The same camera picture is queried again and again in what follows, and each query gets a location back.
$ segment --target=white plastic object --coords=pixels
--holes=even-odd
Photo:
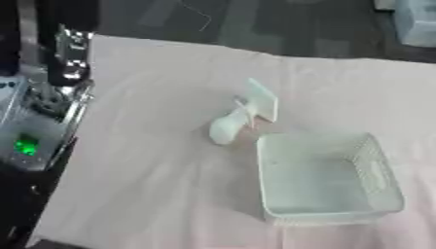
[[[396,0],[395,27],[402,44],[436,47],[436,2]]]
[[[371,134],[271,134],[257,149],[265,216],[273,225],[366,223],[404,208]]]
[[[243,98],[246,104],[237,102],[238,107],[231,114],[210,125],[209,136],[216,144],[232,143],[245,125],[253,126],[256,116],[272,123],[277,120],[277,97],[256,80],[248,79],[248,91]]]
[[[396,0],[374,0],[376,10],[393,11],[395,9]]]

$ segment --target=gray floor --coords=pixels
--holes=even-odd
[[[372,0],[107,0],[100,33],[309,57],[435,62],[397,42]]]

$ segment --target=pink tablecloth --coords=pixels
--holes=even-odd
[[[108,37],[94,65],[97,99],[36,236],[93,249],[436,248],[436,66]],[[207,125],[248,77],[280,97],[279,121],[215,146]],[[301,129],[374,133],[406,209],[371,225],[266,224],[254,141]]]

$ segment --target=white basket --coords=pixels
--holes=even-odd
[[[271,134],[257,147],[265,216],[274,225],[365,223],[404,207],[371,134]]]

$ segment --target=brush handle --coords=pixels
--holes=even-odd
[[[254,105],[239,107],[228,116],[215,120],[210,126],[209,136],[216,144],[230,144],[254,116],[256,116]]]

